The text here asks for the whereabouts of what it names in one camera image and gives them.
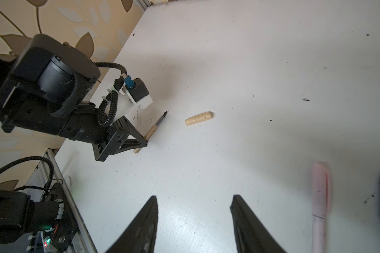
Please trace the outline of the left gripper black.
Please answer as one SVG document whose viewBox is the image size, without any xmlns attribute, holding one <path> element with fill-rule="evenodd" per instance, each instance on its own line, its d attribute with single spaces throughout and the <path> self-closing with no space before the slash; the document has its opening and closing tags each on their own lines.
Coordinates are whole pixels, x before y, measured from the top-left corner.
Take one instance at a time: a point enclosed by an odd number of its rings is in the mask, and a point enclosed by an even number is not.
<svg viewBox="0 0 380 253">
<path fill-rule="evenodd" d="M 105 161 L 109 156 L 144 148 L 147 145 L 145 137 L 123 116 L 111 125 L 103 141 L 92 146 L 95 160 Z"/>
</svg>

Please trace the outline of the tan pen cap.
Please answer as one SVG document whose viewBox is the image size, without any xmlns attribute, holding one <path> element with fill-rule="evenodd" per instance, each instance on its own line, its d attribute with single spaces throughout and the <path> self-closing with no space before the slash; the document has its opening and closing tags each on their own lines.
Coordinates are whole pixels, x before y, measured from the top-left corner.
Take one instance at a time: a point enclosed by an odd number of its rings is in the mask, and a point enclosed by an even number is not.
<svg viewBox="0 0 380 253">
<path fill-rule="evenodd" d="M 200 113 L 198 115 L 195 115 L 195 116 L 192 116 L 192 117 L 186 119 L 185 120 L 185 124 L 187 126 L 189 126 L 189 125 L 201 123 L 201 122 L 204 122 L 204 121 L 212 119 L 213 116 L 214 116 L 214 113 L 211 112 L 211 111 Z"/>
</svg>

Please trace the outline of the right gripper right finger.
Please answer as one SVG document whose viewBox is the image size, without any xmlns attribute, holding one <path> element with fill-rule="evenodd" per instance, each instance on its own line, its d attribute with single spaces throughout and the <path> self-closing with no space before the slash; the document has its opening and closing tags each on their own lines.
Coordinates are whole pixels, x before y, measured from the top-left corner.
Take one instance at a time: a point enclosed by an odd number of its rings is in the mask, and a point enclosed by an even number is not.
<svg viewBox="0 0 380 253">
<path fill-rule="evenodd" d="M 239 253 L 284 253 L 240 195 L 234 195 L 230 211 Z"/>
</svg>

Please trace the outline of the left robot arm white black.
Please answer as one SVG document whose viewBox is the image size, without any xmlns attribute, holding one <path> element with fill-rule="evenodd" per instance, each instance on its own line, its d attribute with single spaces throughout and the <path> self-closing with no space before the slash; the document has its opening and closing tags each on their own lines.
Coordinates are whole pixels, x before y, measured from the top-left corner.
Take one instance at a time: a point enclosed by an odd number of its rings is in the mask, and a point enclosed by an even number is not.
<svg viewBox="0 0 380 253">
<path fill-rule="evenodd" d="M 95 105 L 84 97 L 102 68 L 117 69 L 120 76 Z M 18 127 L 89 143 L 97 161 L 148 144 L 125 116 L 117 115 L 121 94 L 138 103 L 149 92 L 124 66 L 93 62 L 76 48 L 44 34 L 35 35 L 16 59 L 0 59 L 2 130 L 10 133 Z"/>
</svg>

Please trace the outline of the pink clear pen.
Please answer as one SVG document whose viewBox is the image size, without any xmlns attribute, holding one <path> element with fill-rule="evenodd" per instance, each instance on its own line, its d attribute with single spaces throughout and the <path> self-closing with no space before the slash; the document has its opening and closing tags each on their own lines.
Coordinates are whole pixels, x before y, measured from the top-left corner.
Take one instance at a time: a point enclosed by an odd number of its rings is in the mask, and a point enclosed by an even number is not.
<svg viewBox="0 0 380 253">
<path fill-rule="evenodd" d="M 329 173 L 320 163 L 312 169 L 312 252 L 326 252 L 326 219 L 329 206 Z"/>
</svg>

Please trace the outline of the tan pen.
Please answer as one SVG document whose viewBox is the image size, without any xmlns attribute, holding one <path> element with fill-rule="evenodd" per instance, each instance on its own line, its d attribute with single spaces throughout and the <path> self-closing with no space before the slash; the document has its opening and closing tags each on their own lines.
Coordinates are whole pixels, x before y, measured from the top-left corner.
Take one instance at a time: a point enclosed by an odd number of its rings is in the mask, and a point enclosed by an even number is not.
<svg viewBox="0 0 380 253">
<path fill-rule="evenodd" d="M 146 141 L 149 141 L 151 136 L 156 132 L 156 130 L 159 128 L 159 126 L 162 124 L 162 122 L 165 120 L 166 116 L 168 114 L 168 111 L 165 111 L 162 116 L 156 121 L 156 123 L 150 128 L 150 130 L 146 133 L 144 139 Z"/>
</svg>

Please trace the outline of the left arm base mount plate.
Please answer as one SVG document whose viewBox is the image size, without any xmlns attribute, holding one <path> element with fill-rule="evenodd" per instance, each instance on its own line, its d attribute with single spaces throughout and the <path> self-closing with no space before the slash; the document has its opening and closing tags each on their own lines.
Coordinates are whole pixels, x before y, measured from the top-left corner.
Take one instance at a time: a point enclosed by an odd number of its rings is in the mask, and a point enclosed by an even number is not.
<svg viewBox="0 0 380 253">
<path fill-rule="evenodd" d="M 49 193 L 47 200 L 60 204 L 61 215 L 56 218 L 51 231 L 45 233 L 46 243 L 48 246 L 53 246 L 57 253 L 63 253 L 71 245 L 78 231 L 78 225 L 61 183 L 55 183 Z"/>
</svg>

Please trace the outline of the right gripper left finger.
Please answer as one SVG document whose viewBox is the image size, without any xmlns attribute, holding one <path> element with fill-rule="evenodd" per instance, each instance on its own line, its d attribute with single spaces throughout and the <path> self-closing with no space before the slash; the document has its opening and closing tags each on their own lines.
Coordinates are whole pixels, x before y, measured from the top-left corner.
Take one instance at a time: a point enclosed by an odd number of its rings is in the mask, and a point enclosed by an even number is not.
<svg viewBox="0 0 380 253">
<path fill-rule="evenodd" d="M 157 197 L 151 196 L 107 253 L 154 252 L 158 224 Z"/>
</svg>

